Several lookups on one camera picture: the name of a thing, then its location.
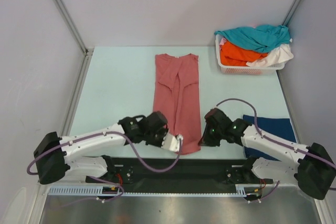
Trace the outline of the pink polo shirt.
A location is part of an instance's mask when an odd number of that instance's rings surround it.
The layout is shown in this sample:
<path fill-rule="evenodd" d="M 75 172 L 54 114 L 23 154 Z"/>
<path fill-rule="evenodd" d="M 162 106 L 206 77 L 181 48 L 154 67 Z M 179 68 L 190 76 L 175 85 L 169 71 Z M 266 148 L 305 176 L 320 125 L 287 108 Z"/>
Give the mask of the pink polo shirt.
<path fill-rule="evenodd" d="M 174 135 L 184 137 L 181 154 L 198 152 L 201 140 L 201 112 L 198 56 L 155 56 L 153 110 L 167 119 Z"/>

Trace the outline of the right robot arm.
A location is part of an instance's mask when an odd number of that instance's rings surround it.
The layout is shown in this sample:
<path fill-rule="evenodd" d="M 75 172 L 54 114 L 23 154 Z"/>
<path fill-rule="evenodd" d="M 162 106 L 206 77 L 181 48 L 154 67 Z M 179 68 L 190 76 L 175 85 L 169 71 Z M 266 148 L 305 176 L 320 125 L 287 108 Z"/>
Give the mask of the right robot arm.
<path fill-rule="evenodd" d="M 285 140 L 243 119 L 232 121 L 218 108 L 205 115 L 205 122 L 202 144 L 215 147 L 226 140 L 272 157 L 271 160 L 248 158 L 242 169 L 245 181 L 254 183 L 259 178 L 272 179 L 295 185 L 314 199 L 325 199 L 335 179 L 335 164 L 322 145 L 306 146 Z"/>

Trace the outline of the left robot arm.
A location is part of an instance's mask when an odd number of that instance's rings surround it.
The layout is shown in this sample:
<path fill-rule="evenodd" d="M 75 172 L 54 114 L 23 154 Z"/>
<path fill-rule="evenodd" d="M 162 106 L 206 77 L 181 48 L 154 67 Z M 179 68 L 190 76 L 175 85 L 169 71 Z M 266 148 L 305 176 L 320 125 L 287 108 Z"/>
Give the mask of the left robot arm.
<path fill-rule="evenodd" d="M 42 185 L 60 180 L 110 182 L 117 172 L 108 149 L 127 144 L 134 147 L 142 141 L 172 152 L 180 150 L 180 140 L 169 133 L 166 117 L 157 111 L 149 116 L 126 117 L 83 135 L 58 136 L 50 132 L 35 149 L 32 163 Z"/>

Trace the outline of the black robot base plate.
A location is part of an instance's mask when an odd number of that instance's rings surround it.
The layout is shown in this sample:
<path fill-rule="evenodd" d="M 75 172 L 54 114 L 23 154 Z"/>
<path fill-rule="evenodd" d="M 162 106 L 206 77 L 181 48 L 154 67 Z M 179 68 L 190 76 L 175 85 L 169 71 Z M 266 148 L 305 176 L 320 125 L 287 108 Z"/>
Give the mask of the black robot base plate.
<path fill-rule="evenodd" d="M 272 184 L 257 178 L 245 159 L 179 159 L 167 172 L 148 170 L 137 158 L 105 157 L 108 171 L 100 179 L 121 183 L 127 193 L 220 194 L 233 193 L 236 185 Z"/>

